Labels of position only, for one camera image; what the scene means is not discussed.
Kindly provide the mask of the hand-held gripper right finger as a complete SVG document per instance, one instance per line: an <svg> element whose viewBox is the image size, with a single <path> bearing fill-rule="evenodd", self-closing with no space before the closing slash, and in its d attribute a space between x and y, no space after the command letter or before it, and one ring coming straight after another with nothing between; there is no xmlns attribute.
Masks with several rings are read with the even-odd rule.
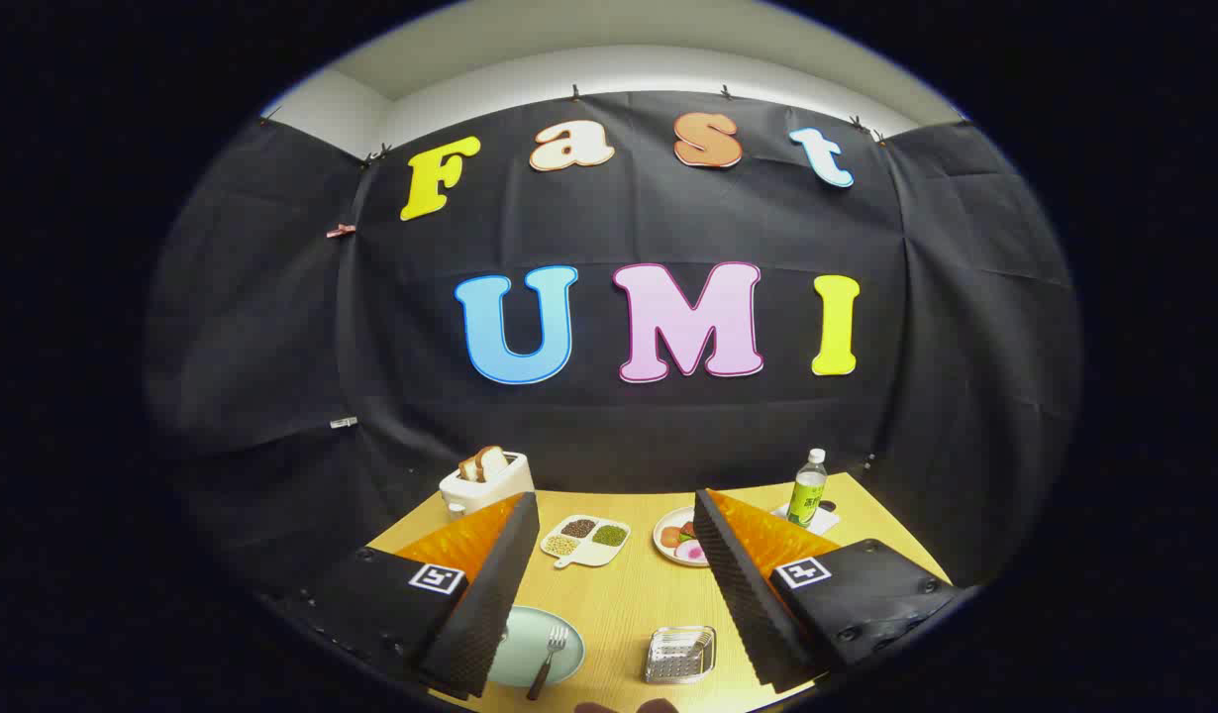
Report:
<svg viewBox="0 0 1218 713"><path fill-rule="evenodd" d="M727 492L695 492L695 534L760 683L865 672L970 600L879 539L839 546Z"/></svg>

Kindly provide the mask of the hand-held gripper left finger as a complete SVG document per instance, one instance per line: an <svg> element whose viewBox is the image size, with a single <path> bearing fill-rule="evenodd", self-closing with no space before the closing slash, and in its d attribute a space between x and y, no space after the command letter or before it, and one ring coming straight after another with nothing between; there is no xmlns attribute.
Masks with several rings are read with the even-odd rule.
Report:
<svg viewBox="0 0 1218 713"><path fill-rule="evenodd" d="M354 550L270 608L365 675L473 698L538 533L536 495L515 492L400 551Z"/></svg>

